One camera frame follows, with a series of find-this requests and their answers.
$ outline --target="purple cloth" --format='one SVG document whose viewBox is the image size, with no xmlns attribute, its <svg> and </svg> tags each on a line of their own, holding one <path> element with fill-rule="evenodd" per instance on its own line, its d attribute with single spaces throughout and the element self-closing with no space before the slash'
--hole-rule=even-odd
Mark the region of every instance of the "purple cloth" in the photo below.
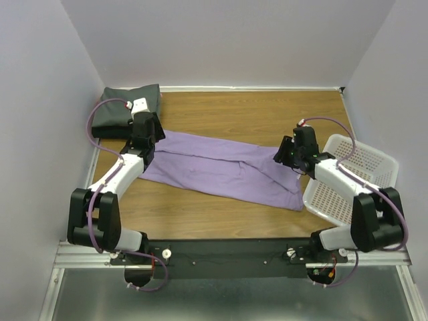
<svg viewBox="0 0 428 321">
<path fill-rule="evenodd" d="M 274 162 L 277 147 L 165 131 L 142 179 L 301 211 L 299 175 Z"/>
</svg>

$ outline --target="metal frame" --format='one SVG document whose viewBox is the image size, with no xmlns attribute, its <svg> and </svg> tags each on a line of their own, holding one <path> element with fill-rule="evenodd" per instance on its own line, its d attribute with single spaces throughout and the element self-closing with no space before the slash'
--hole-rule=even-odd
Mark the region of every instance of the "metal frame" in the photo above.
<svg viewBox="0 0 428 321">
<path fill-rule="evenodd" d="M 41 309 L 39 321 L 52 320 L 55 312 L 56 302 L 60 294 L 63 276 L 64 269 L 53 269 L 49 286 L 47 287 L 45 301 L 43 302 L 43 307 Z"/>
<path fill-rule="evenodd" d="M 370 253 L 359 252 L 359 266 L 380 266 L 380 265 L 411 265 L 409 255 L 406 251 L 383 252 L 373 251 Z M 99 254 L 91 247 L 73 245 L 68 242 L 61 242 L 58 246 L 58 252 L 53 263 L 54 269 L 105 269 L 122 268 L 123 265 L 111 265 L 110 254 Z M 353 266 L 355 263 L 355 254 L 348 253 L 347 263 L 337 263 L 337 266 Z M 151 265 L 134 265 L 138 268 L 151 268 Z M 325 263 L 307 263 L 307 268 L 316 268 L 325 266 Z"/>
<path fill-rule="evenodd" d="M 408 266 L 397 266 L 401 286 L 414 321 L 426 321 L 428 315 L 423 307 L 422 299 L 415 285 Z"/>
</svg>

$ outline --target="black cloth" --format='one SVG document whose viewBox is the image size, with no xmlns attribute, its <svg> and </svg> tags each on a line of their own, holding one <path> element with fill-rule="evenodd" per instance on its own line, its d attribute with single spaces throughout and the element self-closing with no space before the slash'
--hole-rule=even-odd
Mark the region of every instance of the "black cloth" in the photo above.
<svg viewBox="0 0 428 321">
<path fill-rule="evenodd" d="M 109 98 L 122 98 L 133 102 L 139 98 L 146 98 L 148 109 L 161 113 L 161 93 L 159 85 L 148 85 L 131 90 L 112 89 L 106 87 L 100 101 Z M 131 113 L 124 108 L 121 102 L 108 102 L 100 107 L 94 115 L 92 123 L 92 136 L 95 138 L 127 139 L 131 135 L 128 121 Z"/>
</svg>

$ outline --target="metal floor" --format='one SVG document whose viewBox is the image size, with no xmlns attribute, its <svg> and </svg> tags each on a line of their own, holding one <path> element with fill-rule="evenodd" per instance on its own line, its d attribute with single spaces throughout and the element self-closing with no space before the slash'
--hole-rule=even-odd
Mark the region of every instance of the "metal floor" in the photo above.
<svg viewBox="0 0 428 321">
<path fill-rule="evenodd" d="M 350 267 L 338 267 L 338 278 Z M 395 266 L 362 266 L 343 286 L 309 279 L 171 280 L 126 288 L 121 269 L 66 269 L 53 320 L 413 320 Z"/>
</svg>

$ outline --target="screw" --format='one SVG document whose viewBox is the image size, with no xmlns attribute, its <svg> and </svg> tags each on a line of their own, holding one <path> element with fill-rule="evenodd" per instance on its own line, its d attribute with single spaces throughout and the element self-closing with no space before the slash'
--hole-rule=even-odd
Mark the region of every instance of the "screw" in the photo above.
<svg viewBox="0 0 428 321">
<path fill-rule="evenodd" d="M 287 256 L 290 258 L 294 258 L 296 256 L 296 251 L 291 247 L 287 250 Z"/>
</svg>

